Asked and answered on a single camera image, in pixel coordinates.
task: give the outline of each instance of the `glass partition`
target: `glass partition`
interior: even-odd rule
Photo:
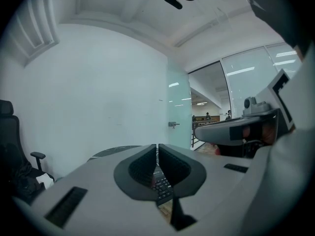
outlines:
[[[292,78],[300,68],[301,61],[288,44],[270,45],[267,50],[278,72],[283,69]]]
[[[188,74],[171,59],[168,59],[167,114],[168,143],[190,148],[191,136],[191,94]]]
[[[194,130],[201,125],[208,125],[233,118],[228,87],[221,62],[209,64],[189,74],[192,96],[192,143],[195,148],[201,145]]]
[[[257,48],[223,59],[230,84],[233,117],[243,114],[244,99],[263,90],[277,74],[265,48]]]

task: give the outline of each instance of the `white panel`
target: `white panel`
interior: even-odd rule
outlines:
[[[54,14],[56,23],[64,23],[65,20],[70,18],[80,10],[80,0],[53,0]]]
[[[223,64],[234,105],[232,116],[240,117],[244,100],[263,90],[276,76],[277,70],[263,47],[224,58]]]
[[[53,0],[25,0],[6,34],[2,45],[22,66],[58,44]]]

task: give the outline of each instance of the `keyboard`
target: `keyboard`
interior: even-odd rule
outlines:
[[[157,206],[173,199],[173,188],[164,177],[156,179],[156,184],[152,189],[158,193]]]

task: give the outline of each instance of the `black slot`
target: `black slot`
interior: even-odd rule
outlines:
[[[242,173],[246,173],[248,170],[248,167],[239,166],[239,165],[235,165],[235,164],[227,164],[227,165],[225,165],[225,168],[233,170],[233,171],[242,172]]]
[[[191,172],[191,166],[161,146],[158,148],[159,165],[166,179],[174,186],[183,181]]]
[[[87,191],[86,189],[73,187],[45,218],[56,226],[63,228]]]

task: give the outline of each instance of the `ceiling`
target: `ceiling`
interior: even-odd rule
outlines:
[[[191,92],[191,104],[192,105],[196,105],[197,103],[202,103],[202,102],[207,102],[207,100],[205,100],[202,97]]]
[[[180,0],[178,10],[164,0],[56,0],[60,23],[85,24],[115,30],[138,39],[173,58],[183,67],[203,46],[196,39],[216,28],[233,30],[231,18],[251,11],[247,0]],[[204,42],[212,41],[202,38]],[[221,100],[228,100],[220,63],[202,70],[209,76]]]
[[[162,46],[164,49],[159,51],[169,54],[179,51],[181,45],[206,29],[250,10],[247,0],[180,2],[182,10],[163,0],[76,0],[75,15],[71,20],[123,27]]]
[[[229,100],[226,79],[220,62],[213,63],[194,73],[209,78],[221,101]]]

